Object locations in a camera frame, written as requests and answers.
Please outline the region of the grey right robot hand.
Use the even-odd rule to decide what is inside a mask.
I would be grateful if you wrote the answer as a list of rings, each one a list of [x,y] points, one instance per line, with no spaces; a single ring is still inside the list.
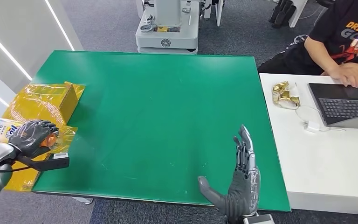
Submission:
[[[258,210],[261,175],[248,129],[241,125],[236,143],[236,164],[227,193],[221,194],[210,185],[206,177],[198,176],[200,193],[230,222],[253,216]]]

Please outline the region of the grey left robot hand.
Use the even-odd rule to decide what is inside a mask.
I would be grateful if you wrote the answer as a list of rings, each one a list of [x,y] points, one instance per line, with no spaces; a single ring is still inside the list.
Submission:
[[[8,140],[28,158],[35,158],[52,150],[59,128],[48,120],[34,119],[22,124]]]

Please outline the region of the person's right hand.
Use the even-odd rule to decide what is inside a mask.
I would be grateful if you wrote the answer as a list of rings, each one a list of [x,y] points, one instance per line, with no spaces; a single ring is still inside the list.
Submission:
[[[324,71],[322,76],[330,76],[339,80],[344,86],[358,88],[358,68],[350,64],[337,65],[334,68]]]

